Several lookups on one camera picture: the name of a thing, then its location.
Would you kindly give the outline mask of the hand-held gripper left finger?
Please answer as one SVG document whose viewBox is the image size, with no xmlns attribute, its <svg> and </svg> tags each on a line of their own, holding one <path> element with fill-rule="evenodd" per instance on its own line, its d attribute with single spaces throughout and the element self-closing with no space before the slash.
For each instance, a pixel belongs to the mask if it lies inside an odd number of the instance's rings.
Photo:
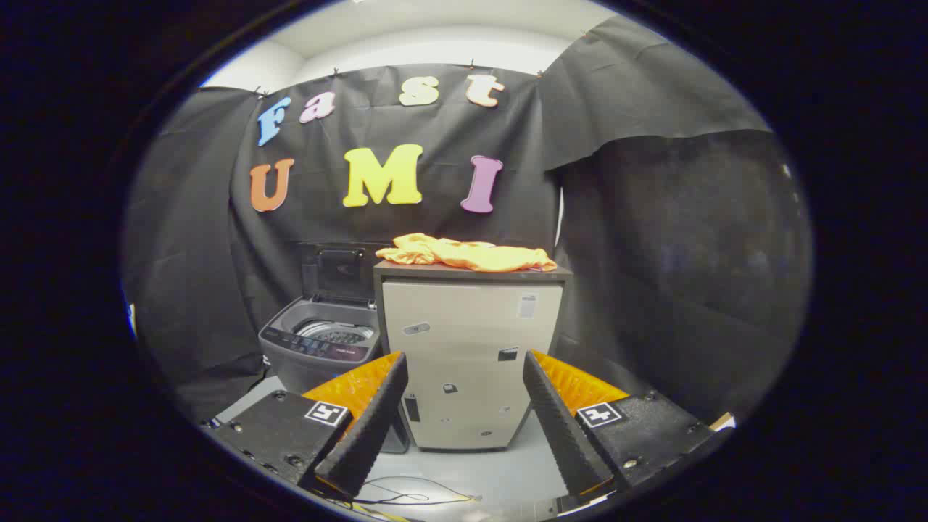
<svg viewBox="0 0 928 522">
<path fill-rule="evenodd" d="M 276 478 L 352 501 L 397 419 L 407 382 L 407 358 L 391 353 L 304 394 L 273 391 L 220 423 L 215 435 Z"/>
</svg>

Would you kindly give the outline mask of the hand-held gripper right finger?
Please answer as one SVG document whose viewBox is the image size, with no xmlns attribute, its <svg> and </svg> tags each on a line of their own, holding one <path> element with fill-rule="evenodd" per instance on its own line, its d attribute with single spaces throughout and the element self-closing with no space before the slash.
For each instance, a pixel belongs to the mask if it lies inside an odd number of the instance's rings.
<svg viewBox="0 0 928 522">
<path fill-rule="evenodd" d="M 660 392 L 630 394 L 550 355 L 525 355 L 523 382 L 568 494 L 639 498 L 725 442 Z"/>
</svg>

